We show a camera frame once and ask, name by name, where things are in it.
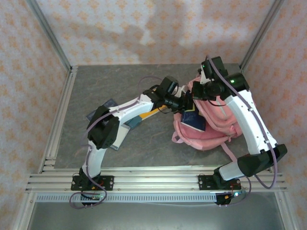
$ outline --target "patterned wallpaper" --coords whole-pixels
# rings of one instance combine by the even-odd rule
[[[273,0],[38,0],[72,65],[239,63]]]
[[[0,229],[36,173],[67,71],[25,0],[0,4]]]
[[[291,185],[302,229],[307,229],[306,12],[306,0],[287,0],[245,73],[268,128],[288,147],[278,166]]]

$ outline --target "yellow book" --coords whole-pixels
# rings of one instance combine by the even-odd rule
[[[163,110],[163,109],[165,109],[165,108],[166,108],[166,106],[163,105],[163,106],[160,107],[159,109],[160,109],[160,110]],[[150,116],[152,116],[152,115],[158,113],[158,112],[159,112],[159,109],[155,109],[155,110],[152,110],[152,111],[150,111],[150,112],[143,113],[143,114],[140,115],[140,117],[142,118],[142,120],[144,120],[144,119],[146,119],[146,118],[149,118]]]

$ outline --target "pink backpack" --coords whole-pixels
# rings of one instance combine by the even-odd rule
[[[194,81],[200,81],[201,77],[197,76],[196,79],[188,83],[189,90],[192,89]],[[174,115],[175,132],[172,141],[175,143],[183,143],[192,146],[198,150],[210,150],[221,145],[224,151],[229,155],[232,154],[229,148],[224,143],[230,141],[231,138],[236,138],[242,134],[242,130],[227,105],[213,106],[208,101],[194,100],[200,113],[206,118],[206,130],[200,132],[189,126],[182,124],[181,114]],[[225,104],[219,97],[214,104]]]

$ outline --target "black bracket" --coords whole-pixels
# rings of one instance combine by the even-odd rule
[[[200,190],[220,190],[213,175],[199,175],[198,185]],[[224,190],[241,190],[241,182],[239,179],[233,179],[223,184]]]
[[[72,177],[72,191],[101,191],[102,189],[94,185],[88,177],[80,170],[79,175]],[[98,175],[92,178],[97,184],[100,184],[107,191],[112,191],[114,186],[114,176]]]

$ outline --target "gray floor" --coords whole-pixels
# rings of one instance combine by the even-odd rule
[[[229,73],[239,71],[237,64],[225,64]],[[66,113],[59,144],[56,168],[80,168],[86,155],[80,148],[80,137],[85,131],[87,114],[113,98],[118,104],[138,96],[138,81],[141,77],[167,75],[185,84],[196,76],[199,64],[182,65],[114,65],[80,66]],[[159,80],[145,80],[145,90]],[[230,162],[221,147],[199,151],[186,144],[171,141],[173,115],[158,113],[144,121],[126,136],[120,149],[108,149],[103,167],[217,165]],[[239,157],[247,153],[244,137],[233,139],[229,148]]]
[[[72,209],[36,203],[30,230],[283,230],[274,193],[252,193],[235,206],[104,203]]]

